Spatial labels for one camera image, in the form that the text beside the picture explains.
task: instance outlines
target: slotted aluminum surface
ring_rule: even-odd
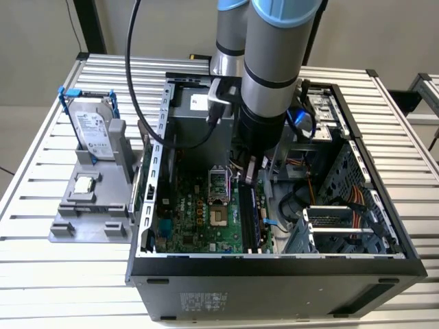
[[[65,86],[114,89],[134,148],[141,147],[123,58],[76,62]],[[208,73],[207,62],[133,58],[142,111],[154,125],[166,71]],[[186,326],[437,328],[439,326],[438,168],[388,98],[364,70],[304,67],[302,78],[340,86],[429,277],[362,319],[206,322]],[[49,226],[75,163],[73,130],[55,102],[0,202],[0,327],[135,328],[151,324],[124,275],[129,245],[51,244]]]

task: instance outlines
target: gray floor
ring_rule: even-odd
[[[49,108],[0,106],[0,166],[17,170]],[[11,175],[0,171],[0,197],[11,179]]]

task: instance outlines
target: label sticker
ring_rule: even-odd
[[[207,95],[193,94],[191,96],[191,110],[192,111],[207,111],[209,106],[207,104]]]
[[[227,293],[180,293],[181,309],[186,312],[224,311]]]
[[[268,158],[264,156],[262,160],[262,168],[265,169],[267,167],[267,163],[268,163]]]
[[[87,149],[97,159],[114,160],[105,120],[100,114],[75,112]]]

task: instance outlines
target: white wall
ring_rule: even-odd
[[[147,0],[132,52],[186,58],[215,51],[216,0]],[[134,1],[97,0],[107,46],[123,54]],[[376,69],[389,88],[439,72],[438,0],[329,0],[309,65]]]
[[[108,51],[123,55],[133,0],[96,0]],[[213,54],[216,0],[145,0],[132,39],[134,56],[188,58]]]
[[[1,0],[0,42],[0,105],[49,106],[79,52],[65,1]]]
[[[375,69],[388,88],[439,72],[437,0],[329,0],[310,65]]]

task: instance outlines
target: blue drive bracket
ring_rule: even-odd
[[[108,96],[111,98],[111,105],[112,105],[112,115],[115,119],[120,119],[121,115],[119,113],[119,107],[117,105],[117,97],[115,91],[112,89],[108,93]]]
[[[62,109],[64,110],[64,113],[67,114],[70,120],[70,124],[73,127],[73,131],[75,132],[76,139],[78,140],[78,147],[79,149],[83,150],[84,148],[81,145],[80,137],[78,136],[78,132],[75,129],[75,125],[73,124],[71,114],[69,111],[69,107],[67,105],[67,101],[70,98],[79,98],[79,97],[110,97],[111,99],[111,106],[112,106],[112,115],[115,119],[120,119],[120,113],[119,108],[117,106],[117,97],[114,90],[110,90],[109,93],[83,93],[81,89],[79,88],[69,88],[67,91],[65,90],[64,86],[61,86],[58,89],[58,99],[62,105]],[[96,157],[91,154],[91,162],[95,164],[97,162]]]
[[[82,145],[81,145],[80,137],[78,136],[78,132],[76,131],[75,125],[73,124],[73,121],[71,120],[71,115],[70,115],[70,112],[69,112],[69,107],[67,106],[67,103],[66,103],[66,97],[68,97],[67,93],[69,93],[71,91],[71,89],[69,89],[67,91],[66,95],[64,95],[64,91],[65,90],[66,90],[66,88],[64,88],[64,86],[61,86],[60,88],[58,88],[58,99],[60,100],[60,103],[62,105],[62,109],[64,110],[64,113],[67,114],[67,116],[69,117],[70,124],[71,124],[71,126],[73,128],[73,131],[75,132],[76,139],[78,140],[78,147],[80,149],[83,149]],[[76,97],[79,97],[79,95],[82,93],[82,91],[80,89],[76,89],[76,90],[79,91],[79,93],[77,93]]]

